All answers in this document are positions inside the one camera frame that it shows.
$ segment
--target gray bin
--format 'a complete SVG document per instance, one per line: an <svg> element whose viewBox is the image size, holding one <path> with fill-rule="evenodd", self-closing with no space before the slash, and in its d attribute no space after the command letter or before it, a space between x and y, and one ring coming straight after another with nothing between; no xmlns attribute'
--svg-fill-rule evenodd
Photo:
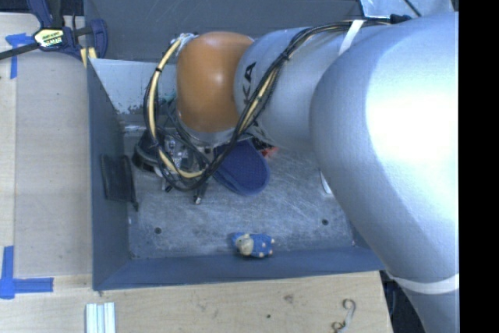
<svg viewBox="0 0 499 333"><path fill-rule="evenodd" d="M96 290L294 278L375 271L383 264L321 184L311 153L280 150L269 160L271 181L243 197L212 181L203 203L161 191L161 180L132 167L136 212L107 200L101 155L131 156L143 131L140 97L168 42L182 32L231 30L260 37L273 30L332 23L359 15L336 0L84 0L87 21L108 25L106 59L88 67ZM165 70L164 93L175 88ZM239 256L233 232L264 232L274 255Z"/></svg>

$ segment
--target black object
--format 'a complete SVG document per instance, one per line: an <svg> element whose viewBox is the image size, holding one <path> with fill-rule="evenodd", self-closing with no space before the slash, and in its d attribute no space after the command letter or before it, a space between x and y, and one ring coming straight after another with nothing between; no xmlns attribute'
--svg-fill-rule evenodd
<svg viewBox="0 0 499 333"><path fill-rule="evenodd" d="M161 131L157 132L157 136L159 141L163 142L165 140ZM144 131L139 143L136 144L132 162L137 168L144 171L154 172L154 167L157 167L157 151L149 132Z"/></svg>
<svg viewBox="0 0 499 333"><path fill-rule="evenodd" d="M125 155L112 157L102 154L101 168L106 199L124 203L130 202L138 211L139 204L135 197L132 167L129 158Z"/></svg>

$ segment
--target blue clamp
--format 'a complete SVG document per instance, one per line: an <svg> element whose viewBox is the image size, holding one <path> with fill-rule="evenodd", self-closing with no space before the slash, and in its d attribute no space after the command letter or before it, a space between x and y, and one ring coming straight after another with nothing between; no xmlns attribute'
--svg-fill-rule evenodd
<svg viewBox="0 0 499 333"><path fill-rule="evenodd" d="M34 39L26 34L14 34L7 35L5 40L13 47L17 48L18 46L23 46L25 44L34 43ZM12 57L12 61L10 63L10 79L13 80L17 77L17 56L14 55Z"/></svg>
<svg viewBox="0 0 499 333"><path fill-rule="evenodd" d="M54 278L15 279L14 246L3 249L0 299L13 299L16 294L27 292L53 292Z"/></svg>
<svg viewBox="0 0 499 333"><path fill-rule="evenodd" d="M61 0L27 0L30 12L37 17L40 30L54 28L62 30L62 39L56 46L40 46L42 51L59 51L71 55L81 61L82 46L78 43L78 30L64 26L61 14ZM93 19L90 21L91 33L94 35L94 47L99 58L105 56L108 50L108 32L104 20Z"/></svg>

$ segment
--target yellow wire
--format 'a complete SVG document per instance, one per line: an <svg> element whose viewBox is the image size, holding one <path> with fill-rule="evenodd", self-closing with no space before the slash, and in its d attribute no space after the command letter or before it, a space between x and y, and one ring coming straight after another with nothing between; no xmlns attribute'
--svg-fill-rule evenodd
<svg viewBox="0 0 499 333"><path fill-rule="evenodd" d="M147 99L147 113L149 115L149 130L154 140L157 140L156 121L154 120L154 98L156 97L157 83L159 81L161 73L163 72L163 68L166 66L166 63L168 62L170 57L173 55L173 53L182 43L182 39L183 36L177 38L176 41L172 44L172 46L167 50L167 52L165 53L165 55L157 65L156 70L154 71L154 74L150 81L150 92L149 92L149 98ZM198 172L188 172L184 171L183 169L177 168L176 165L170 161L170 159L168 158L166 153L161 149L161 147L158 148L158 151L160 159L165 163L166 168L168 168L171 172L179 173L184 178L197 178L198 176L201 176L204 172L204 170Z"/></svg>

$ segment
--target blue tape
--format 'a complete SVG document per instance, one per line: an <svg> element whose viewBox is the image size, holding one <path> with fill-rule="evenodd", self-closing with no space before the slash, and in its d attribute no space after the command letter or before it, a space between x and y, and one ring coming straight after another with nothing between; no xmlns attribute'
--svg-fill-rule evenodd
<svg viewBox="0 0 499 333"><path fill-rule="evenodd" d="M14 246L3 249L0 299L13 299L16 294L26 292L53 292L54 278L15 279Z"/></svg>
<svg viewBox="0 0 499 333"><path fill-rule="evenodd" d="M7 35L5 40L9 42L12 48L17 48L18 46L23 46L24 44L34 43L34 39L26 34L14 34ZM10 79L13 80L17 77L17 56L12 57L10 62Z"/></svg>

